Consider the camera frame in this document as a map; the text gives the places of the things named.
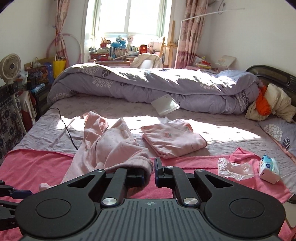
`folded comforter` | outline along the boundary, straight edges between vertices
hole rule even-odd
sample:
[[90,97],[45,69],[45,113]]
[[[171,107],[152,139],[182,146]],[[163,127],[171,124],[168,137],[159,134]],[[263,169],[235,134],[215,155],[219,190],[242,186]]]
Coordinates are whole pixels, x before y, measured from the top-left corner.
[[170,94],[181,108],[212,114],[241,114],[259,95],[253,74],[226,70],[211,76],[189,69],[111,68],[77,64],[53,83],[47,102],[77,93],[109,96],[129,102],[151,103]]

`floral curtain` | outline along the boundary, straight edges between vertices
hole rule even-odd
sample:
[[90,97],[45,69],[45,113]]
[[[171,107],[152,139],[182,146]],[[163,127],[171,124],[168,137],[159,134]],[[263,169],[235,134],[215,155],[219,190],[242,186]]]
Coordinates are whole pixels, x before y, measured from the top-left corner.
[[[184,19],[205,14],[207,5],[208,0],[186,0]],[[185,68],[194,61],[204,23],[205,16],[193,18],[182,23],[176,68]]]
[[57,0],[55,46],[57,47],[57,57],[66,58],[66,67],[69,67],[69,61],[62,30],[67,17],[69,4],[70,0]]

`tissue pack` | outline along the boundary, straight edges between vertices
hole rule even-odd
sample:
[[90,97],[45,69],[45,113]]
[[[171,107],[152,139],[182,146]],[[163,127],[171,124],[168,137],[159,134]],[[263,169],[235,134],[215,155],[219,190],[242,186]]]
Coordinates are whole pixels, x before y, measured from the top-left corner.
[[277,161],[264,155],[259,165],[259,177],[269,183],[275,184],[281,179]]

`headboard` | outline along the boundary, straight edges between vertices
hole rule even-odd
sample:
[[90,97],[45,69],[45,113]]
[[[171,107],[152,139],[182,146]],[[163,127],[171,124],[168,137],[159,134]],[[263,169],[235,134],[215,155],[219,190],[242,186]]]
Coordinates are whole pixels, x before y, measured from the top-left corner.
[[296,106],[296,77],[290,75],[279,69],[266,66],[266,65],[254,65],[246,70],[253,73],[265,84],[275,84],[281,87],[287,95],[292,99],[291,104]]

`white fan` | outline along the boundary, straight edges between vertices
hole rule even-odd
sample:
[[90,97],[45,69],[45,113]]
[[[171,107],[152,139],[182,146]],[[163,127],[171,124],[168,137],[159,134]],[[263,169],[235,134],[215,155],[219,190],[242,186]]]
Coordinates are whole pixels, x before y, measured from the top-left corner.
[[[0,62],[0,78],[4,80],[7,85],[13,84],[17,75],[19,74],[21,69],[21,61],[20,57],[17,54],[10,54],[3,58]],[[15,107],[15,112],[19,119],[19,123],[22,127],[22,131],[26,134],[26,129],[22,122],[22,118],[20,116],[20,111],[17,108],[17,101],[15,98],[15,93],[10,96],[12,98],[13,105]]]

